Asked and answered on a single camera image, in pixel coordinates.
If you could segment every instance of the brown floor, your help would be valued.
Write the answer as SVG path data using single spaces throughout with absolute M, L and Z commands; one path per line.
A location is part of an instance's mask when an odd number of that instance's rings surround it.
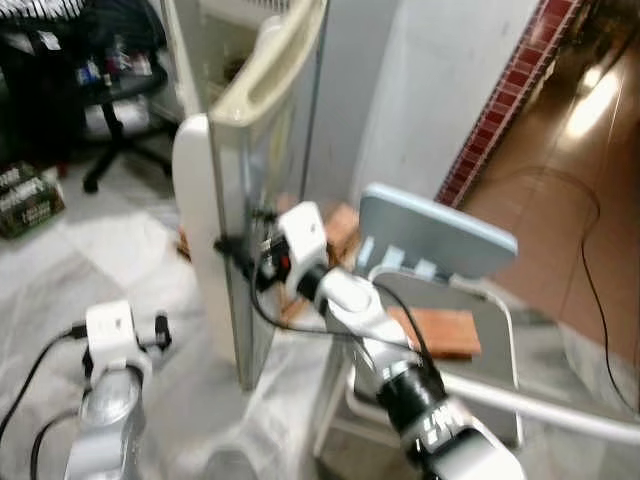
M 611 349 L 636 364 L 640 46 L 629 49 L 583 99 L 574 100 L 574 88 L 560 76 L 549 80 L 536 103 L 514 123 L 464 210 L 518 238 L 518 259 L 495 275 L 497 283 L 601 343 L 602 322 L 580 256 L 594 205 L 573 180 L 522 169 L 557 169 L 592 188 L 602 214 L 586 244 L 587 261 L 606 314 Z

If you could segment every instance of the cable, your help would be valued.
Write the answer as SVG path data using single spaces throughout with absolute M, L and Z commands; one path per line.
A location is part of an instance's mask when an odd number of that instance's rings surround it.
M 262 306 L 262 304 L 260 303 L 260 299 L 258 298 L 258 288 L 257 288 L 257 281 L 258 281 L 258 270 L 260 268 L 260 265 L 262 264 L 262 262 L 267 258 L 268 254 L 263 252 L 258 256 L 258 259 L 255 261 L 255 266 L 253 268 L 253 272 L 251 274 L 251 282 L 250 282 L 250 286 L 249 286 L 249 290 L 251 293 L 251 303 L 253 304 L 253 308 L 256 309 L 256 311 L 258 312 L 258 314 L 260 315 L 260 317 L 262 317 L 262 319 L 267 322 L 268 324 L 272 325 L 275 328 L 281 329 L 281 330 L 287 330 L 290 332 L 296 332 L 296 333 L 306 333 L 306 334 L 310 334 L 310 335 L 330 335 L 333 336 L 334 338 L 338 338 L 338 339 L 342 339 L 342 340 L 349 340 L 349 341 L 359 341 L 362 339 L 368 339 L 368 340 L 374 340 L 377 342 L 381 342 L 384 343 L 386 345 L 390 345 L 393 347 L 397 347 L 397 348 L 402 348 L 404 350 L 408 350 L 412 353 L 416 353 L 418 354 L 418 356 L 426 362 L 426 364 L 432 368 L 434 371 L 437 371 L 437 369 L 435 368 L 434 362 L 433 362 L 433 358 L 431 357 L 431 354 L 429 352 L 428 349 L 426 349 L 426 345 L 425 345 L 425 349 L 420 351 L 420 352 L 416 352 L 414 349 L 412 349 L 408 344 L 402 344 L 402 343 L 396 343 L 396 342 L 392 342 L 390 340 L 384 340 L 382 338 L 376 338 L 376 337 L 372 337 L 372 336 L 368 336 L 368 335 L 360 335 L 357 333 L 351 333 L 351 332 L 335 332 L 335 331 L 331 331 L 331 330 L 319 330 L 319 329 L 314 329 L 314 328 L 303 328 L 303 327 L 292 327 L 290 325 L 281 323 L 278 319 L 275 319 L 273 317 L 271 317 L 271 315 L 269 315 L 265 310 L 264 307 Z M 387 290 L 387 293 L 389 293 L 391 290 L 389 290 L 388 287 L 384 287 Z M 392 297 L 394 297 L 394 299 L 398 299 L 399 297 L 397 294 L 395 293 L 389 293 L 389 295 L 391 295 Z M 398 304 L 402 307 L 402 309 L 404 310 L 405 314 L 407 315 L 407 318 L 409 318 L 409 322 L 411 323 L 411 325 L 415 325 L 417 327 L 417 323 L 415 321 L 415 319 L 413 318 L 413 315 L 411 314 L 411 310 L 406 306 L 406 304 L 402 301 L 399 301 Z M 420 334 L 420 331 L 416 328 L 416 336 L 418 337 L 418 339 L 422 339 L 422 335 Z M 422 339 L 421 341 L 421 348 L 422 345 L 424 344 L 424 339 Z
M 610 360 L 610 352 L 609 352 L 609 327 L 607 324 L 607 317 L 604 312 L 604 307 L 602 305 L 602 301 L 600 300 L 600 294 L 596 288 L 595 282 L 593 280 L 593 274 L 591 272 L 591 268 L 589 267 L 589 262 L 587 260 L 587 256 L 585 253 L 585 246 L 589 237 L 593 233 L 596 225 L 600 221 L 600 216 L 602 213 L 602 206 L 600 204 L 600 199 L 596 192 L 589 187 L 586 183 L 584 183 L 579 178 L 567 173 L 562 170 L 557 170 L 549 167 L 524 167 L 515 172 L 512 172 L 504 177 L 500 178 L 488 178 L 486 181 L 489 183 L 489 188 L 492 186 L 495 187 L 496 184 L 504 183 L 505 181 L 512 180 L 516 177 L 522 176 L 550 176 L 554 177 L 560 181 L 569 183 L 576 187 L 578 190 L 582 191 L 591 201 L 593 207 L 595 209 L 595 215 L 588 226 L 584 229 L 582 233 L 582 237 L 580 239 L 580 256 L 582 258 L 582 265 L 584 267 L 585 274 L 587 276 L 587 282 L 589 283 L 589 288 L 591 293 L 593 294 L 593 298 L 596 301 L 598 306 L 598 313 L 600 315 L 600 321 L 602 323 L 602 331 L 603 331 L 603 343 L 604 343 L 604 356 L 605 356 L 605 364 L 607 367 L 607 375 L 609 376 L 609 380 L 611 381 L 611 386 L 615 390 L 617 396 L 620 398 L 622 403 L 632 412 L 637 413 L 637 410 L 631 406 L 631 404 L 627 401 L 625 396 L 622 394 L 620 387 L 618 386 L 618 382 L 613 376 L 613 371 L 611 369 L 611 360 Z
M 33 440 L 33 446 L 31 447 L 31 460 L 29 462 L 30 480 L 38 480 L 38 457 L 40 456 L 40 447 L 42 446 L 44 436 L 50 428 L 55 427 L 57 424 L 68 418 L 75 418 L 77 414 L 77 410 L 65 410 L 49 420 L 49 422 L 40 429 L 36 438 Z
M 13 401 L 13 403 L 9 407 L 9 410 L 7 411 L 7 413 L 5 414 L 4 418 L 2 419 L 2 422 L 0 423 L 0 448 L 1 448 L 1 445 L 2 445 L 2 438 L 4 437 L 5 431 L 7 429 L 7 425 L 9 424 L 9 421 L 11 421 L 11 418 L 13 417 L 13 414 L 15 413 L 15 411 L 18 409 L 18 405 L 20 404 L 20 401 L 22 400 L 22 397 L 24 397 L 24 394 L 26 393 L 27 388 L 29 388 L 29 384 L 31 383 L 31 380 L 33 379 L 33 376 L 35 375 L 36 371 L 38 370 L 38 367 L 42 363 L 42 360 L 47 355 L 49 350 L 51 350 L 51 348 L 54 345 L 56 345 L 58 342 L 61 342 L 63 340 L 71 340 L 71 339 L 77 340 L 77 339 L 80 339 L 80 338 L 84 338 L 86 336 L 87 336 L 87 327 L 86 327 L 86 325 L 84 325 L 84 323 L 75 324 L 71 328 L 69 328 L 68 330 L 66 330 L 66 331 L 60 333 L 59 335 L 57 335 L 56 337 L 54 337 L 47 345 L 45 345 L 45 347 L 42 349 L 42 351 L 40 352 L 40 354 L 36 358 L 36 361 L 34 362 L 33 366 L 31 367 L 31 370 L 27 374 L 27 378 L 25 379 L 24 383 L 22 384 L 22 387 L 20 388 L 20 391 L 18 392 L 18 396 Z

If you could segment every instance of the office chair wheel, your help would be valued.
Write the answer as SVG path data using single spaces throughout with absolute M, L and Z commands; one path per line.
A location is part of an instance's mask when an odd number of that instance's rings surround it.
M 98 193 L 98 182 L 93 179 L 86 179 L 82 182 L 82 189 L 85 193 Z

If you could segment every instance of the chair backrest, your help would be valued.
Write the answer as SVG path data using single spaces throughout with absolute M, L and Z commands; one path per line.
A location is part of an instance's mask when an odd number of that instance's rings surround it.
M 85 12 L 94 48 L 113 45 L 116 35 L 132 50 L 155 52 L 167 45 L 162 22 L 147 0 L 89 0 Z
M 474 279 L 505 266 L 518 251 L 509 232 L 381 184 L 369 186 L 360 199 L 360 232 L 360 274 L 382 265 Z

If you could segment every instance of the red tile border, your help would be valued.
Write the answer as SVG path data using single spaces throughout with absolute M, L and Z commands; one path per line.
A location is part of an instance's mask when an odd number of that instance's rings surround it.
M 540 0 L 436 200 L 458 207 L 474 178 L 519 111 L 575 16 L 580 0 Z

